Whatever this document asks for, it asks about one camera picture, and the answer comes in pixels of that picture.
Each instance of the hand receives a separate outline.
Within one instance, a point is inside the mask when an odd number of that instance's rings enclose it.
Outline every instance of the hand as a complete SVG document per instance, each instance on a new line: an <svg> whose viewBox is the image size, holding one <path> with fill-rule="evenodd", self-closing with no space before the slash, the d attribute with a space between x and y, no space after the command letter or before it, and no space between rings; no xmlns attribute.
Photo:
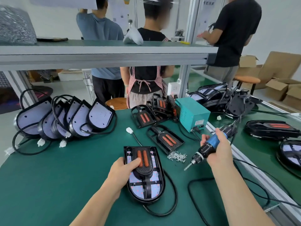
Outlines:
<svg viewBox="0 0 301 226"><path fill-rule="evenodd" d="M111 170L108 174L108 178L106 180L107 183L110 184L112 189L115 189L116 199L120 195L120 191L125 186L127 181L130 178L130 173L139 166L141 162L140 158L135 159L134 161L124 164L123 157L120 157L113 165L111 166Z"/></svg>
<svg viewBox="0 0 301 226"><path fill-rule="evenodd" d="M215 133L220 141L217 146L216 153L208 156L207 162L211 168L222 166L228 167L233 165L232 151L229 141L220 129L216 129ZM209 136L202 135L201 146L209 139Z"/></svg>
<svg viewBox="0 0 301 226"><path fill-rule="evenodd" d="M203 39L207 39L210 36L210 33L208 31L205 31L202 33Z"/></svg>

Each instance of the power outlet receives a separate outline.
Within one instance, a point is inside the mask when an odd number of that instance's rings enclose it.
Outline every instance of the power outlet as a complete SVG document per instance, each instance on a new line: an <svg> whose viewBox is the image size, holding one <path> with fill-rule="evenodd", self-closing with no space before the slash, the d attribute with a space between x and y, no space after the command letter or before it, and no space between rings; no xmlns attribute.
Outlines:
<svg viewBox="0 0 301 226"><path fill-rule="evenodd" d="M178 82L168 83L167 95L179 95L181 84Z"/></svg>

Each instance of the pile of screws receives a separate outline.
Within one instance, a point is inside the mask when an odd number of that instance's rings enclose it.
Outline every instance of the pile of screws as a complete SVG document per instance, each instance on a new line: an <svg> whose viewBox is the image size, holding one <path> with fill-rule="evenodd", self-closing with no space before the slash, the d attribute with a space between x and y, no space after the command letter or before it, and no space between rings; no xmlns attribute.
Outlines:
<svg viewBox="0 0 301 226"><path fill-rule="evenodd" d="M181 163L185 163L185 159L186 159L187 155L184 154L182 155L179 152L171 152L167 158L170 159L171 161L173 161L174 159L176 160L176 162L181 162Z"/></svg>

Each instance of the round wooden stool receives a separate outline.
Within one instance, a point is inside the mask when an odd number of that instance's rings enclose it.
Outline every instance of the round wooden stool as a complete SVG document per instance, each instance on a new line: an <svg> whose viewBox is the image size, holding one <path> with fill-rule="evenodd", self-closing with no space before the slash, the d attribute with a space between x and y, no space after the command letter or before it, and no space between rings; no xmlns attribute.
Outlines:
<svg viewBox="0 0 301 226"><path fill-rule="evenodd" d="M114 106L114 110L123 110L127 109L128 106L126 105L126 98L113 98L106 102L108 106Z"/></svg>
<svg viewBox="0 0 301 226"><path fill-rule="evenodd" d="M256 84L261 82L261 80L259 78L255 78L255 77L251 77L251 76L239 76L239 75L236 75L234 77L234 80L238 81L238 84L236 86L236 87L238 87L238 89L240 89L240 87L243 83L253 84L252 89L251 89L251 95L253 95L253 93L254 93Z"/></svg>

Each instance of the man in gray shirt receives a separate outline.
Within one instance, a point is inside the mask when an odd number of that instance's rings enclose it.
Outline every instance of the man in gray shirt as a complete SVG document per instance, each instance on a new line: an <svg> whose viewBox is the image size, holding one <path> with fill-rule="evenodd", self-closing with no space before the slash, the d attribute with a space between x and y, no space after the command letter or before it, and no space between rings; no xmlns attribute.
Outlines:
<svg viewBox="0 0 301 226"><path fill-rule="evenodd" d="M87 13L80 9L77 25L85 40L123 40L121 27L106 18L108 0L96 0L97 10ZM120 68L92 68L92 81L97 97L106 102L112 98L124 97L124 84Z"/></svg>

